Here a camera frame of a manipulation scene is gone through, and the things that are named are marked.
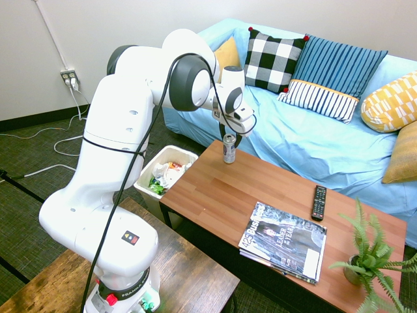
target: wooden table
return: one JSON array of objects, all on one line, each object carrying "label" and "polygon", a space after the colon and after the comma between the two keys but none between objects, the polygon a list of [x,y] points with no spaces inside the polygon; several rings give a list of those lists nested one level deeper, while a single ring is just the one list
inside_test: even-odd
[{"label": "wooden table", "polygon": [[[128,198],[121,207],[139,215],[158,232],[154,264],[161,275],[157,312],[220,312],[239,279]],[[0,307],[1,313],[80,310],[91,264],[67,250]]]},{"label": "wooden table", "polygon": [[[226,164],[223,161],[223,144],[215,141],[164,195],[160,203],[164,211],[172,209],[238,248],[257,201],[311,219],[315,186],[312,181],[240,150],[236,151],[235,162]],[[402,260],[406,222],[368,205],[363,205],[363,208],[366,215],[373,213],[378,216],[386,232],[386,241],[395,248],[392,259]],[[271,291],[277,296],[274,300],[281,299],[286,309],[314,312],[310,305],[314,302],[320,303],[317,305],[318,312],[356,312],[364,300],[365,291],[347,282],[341,268],[328,268],[335,261],[347,261],[349,256],[356,253],[352,243],[353,227],[338,215],[340,212],[354,217],[354,200],[328,190],[324,220],[321,222],[328,228],[328,232],[320,281],[314,286],[291,276],[282,279],[281,275],[277,275],[276,279],[281,279],[280,284],[285,283],[288,288],[292,288],[290,295],[280,295],[280,290]],[[389,275],[394,280],[394,289],[398,294],[401,273],[389,271]],[[378,293],[385,295],[382,288],[378,289]],[[289,298],[293,298],[295,303],[289,303]],[[307,298],[311,299],[310,304],[303,303]]]}]

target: tv remote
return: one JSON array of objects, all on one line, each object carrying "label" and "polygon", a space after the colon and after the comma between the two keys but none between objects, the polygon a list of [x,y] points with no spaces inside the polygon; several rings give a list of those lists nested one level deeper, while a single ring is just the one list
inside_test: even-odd
[{"label": "tv remote", "polygon": [[324,206],[326,204],[326,188],[317,185],[315,187],[313,212],[311,218],[314,220],[321,221],[324,218]]}]

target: mustard pillow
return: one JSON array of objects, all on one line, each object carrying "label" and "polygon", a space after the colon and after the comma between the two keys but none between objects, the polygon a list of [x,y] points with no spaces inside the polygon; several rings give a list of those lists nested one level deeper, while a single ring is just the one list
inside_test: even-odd
[{"label": "mustard pillow", "polygon": [[417,122],[403,127],[398,134],[390,165],[383,183],[417,181]]},{"label": "mustard pillow", "polygon": [[417,120],[417,70],[370,94],[361,116],[377,132],[393,132]]},{"label": "mustard pillow", "polygon": [[241,67],[239,62],[239,54],[237,53],[236,42],[233,37],[230,37],[228,41],[222,44],[214,52],[220,66],[220,76],[218,83],[222,79],[223,68],[225,67]]}]

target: floor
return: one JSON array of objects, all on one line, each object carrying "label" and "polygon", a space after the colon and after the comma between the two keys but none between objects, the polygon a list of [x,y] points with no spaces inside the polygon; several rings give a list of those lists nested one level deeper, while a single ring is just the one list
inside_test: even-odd
[{"label": "floor", "polygon": [[[0,169],[6,170],[11,177],[18,177],[56,164],[75,168],[78,158],[68,155],[79,153],[81,139],[57,144],[56,149],[68,155],[61,155],[53,148],[60,140],[82,135],[85,126],[84,120],[79,121],[78,118],[74,118],[69,130],[62,130],[67,129],[69,123],[70,120],[66,120],[7,132],[8,135],[28,138],[40,130],[49,128],[30,139],[0,136]],[[151,132],[145,164],[166,145],[176,145],[198,155],[205,149],[184,136],[168,131],[161,114]],[[69,168],[56,166],[50,170],[16,180],[41,198],[47,198],[56,190],[66,186],[73,173],[74,171]],[[145,208],[147,207],[140,193],[134,187],[124,192],[123,197],[127,196]],[[6,182],[0,183],[0,256],[28,279],[35,277],[66,249],[56,243],[42,229],[38,221],[39,209],[39,202]],[[187,229],[187,223],[182,225],[184,236]],[[409,257],[412,253],[415,253],[415,250],[408,248],[405,257]],[[401,282],[400,298],[404,305],[413,309],[417,309],[416,276],[416,274],[403,275]],[[24,284],[16,277],[0,267],[0,305],[23,286]],[[286,312],[282,307],[243,282],[238,285],[236,295],[238,312]]]}]

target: red button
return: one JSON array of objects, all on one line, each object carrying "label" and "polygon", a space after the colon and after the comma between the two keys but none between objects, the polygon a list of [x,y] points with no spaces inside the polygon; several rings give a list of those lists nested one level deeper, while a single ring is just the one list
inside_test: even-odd
[{"label": "red button", "polygon": [[106,300],[109,303],[109,305],[111,305],[111,306],[115,305],[116,302],[117,302],[117,298],[112,293],[107,296]]}]

